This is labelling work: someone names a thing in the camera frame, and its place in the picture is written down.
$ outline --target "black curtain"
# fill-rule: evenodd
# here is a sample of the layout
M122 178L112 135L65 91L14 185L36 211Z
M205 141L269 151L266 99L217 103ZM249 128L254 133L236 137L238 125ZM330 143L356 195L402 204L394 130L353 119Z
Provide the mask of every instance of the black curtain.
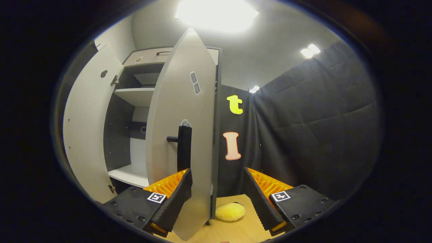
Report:
M263 173L334 199L370 173L383 139L378 88L344 42L277 77L253 96Z
M241 194L243 181L243 168L245 166L261 169L261 149L258 137L258 126L255 109L252 102L252 94L245 90L221 85L218 90L221 97L218 103L220 109L220 133L219 133L219 169L217 197L227 197ZM239 108L243 109L240 115L234 114L229 109L229 96L237 95L243 101ZM222 136L225 132L237 132L238 152L241 158L238 160L226 160L226 139Z

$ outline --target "yellow sponge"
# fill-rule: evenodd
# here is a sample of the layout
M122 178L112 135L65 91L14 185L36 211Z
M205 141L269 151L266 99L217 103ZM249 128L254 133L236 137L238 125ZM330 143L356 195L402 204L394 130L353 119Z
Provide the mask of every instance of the yellow sponge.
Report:
M216 209L216 218L225 221L235 221L243 217L245 213L246 210L243 205L231 202Z

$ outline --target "ceiling light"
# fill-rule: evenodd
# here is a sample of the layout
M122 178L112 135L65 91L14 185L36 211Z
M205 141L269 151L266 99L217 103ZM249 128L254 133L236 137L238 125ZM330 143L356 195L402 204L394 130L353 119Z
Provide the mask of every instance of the ceiling light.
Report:
M308 46L308 48L309 48L309 50L310 50L313 54L318 54L318 53L321 52L320 49L319 49L316 45L314 45L314 44L310 44L310 45Z
M260 87L258 85L255 85L255 87L253 87L251 90L249 90L249 93L254 94L255 92L257 92L260 89Z
M314 55L309 49L303 49L300 53L305 56L305 58L311 58Z
M249 27L257 14L242 0L184 0L175 17L193 27L235 32Z

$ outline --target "cabinet door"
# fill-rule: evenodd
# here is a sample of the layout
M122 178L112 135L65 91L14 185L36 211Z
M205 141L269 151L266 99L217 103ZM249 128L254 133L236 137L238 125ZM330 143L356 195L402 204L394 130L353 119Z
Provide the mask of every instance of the cabinet door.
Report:
M177 172L177 144L166 138L178 135L183 119L192 126L192 197L183 205L173 228L184 240L192 237L210 217L215 82L216 64L190 28L163 66L149 109L146 134L149 184Z
M63 140L70 167L93 200L105 203L117 194L105 165L103 134L108 103L123 65L109 45L104 46L78 75L66 101Z

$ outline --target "cabinet shelf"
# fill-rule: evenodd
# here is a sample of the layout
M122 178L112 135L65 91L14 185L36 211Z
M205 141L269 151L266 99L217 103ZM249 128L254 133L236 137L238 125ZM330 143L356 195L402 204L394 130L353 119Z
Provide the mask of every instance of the cabinet shelf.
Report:
M108 175L111 178L140 188L149 186L147 177L142 175L139 170L134 169L131 164L122 168L111 170L108 172Z
M117 89L114 94L133 106L150 106L155 88Z

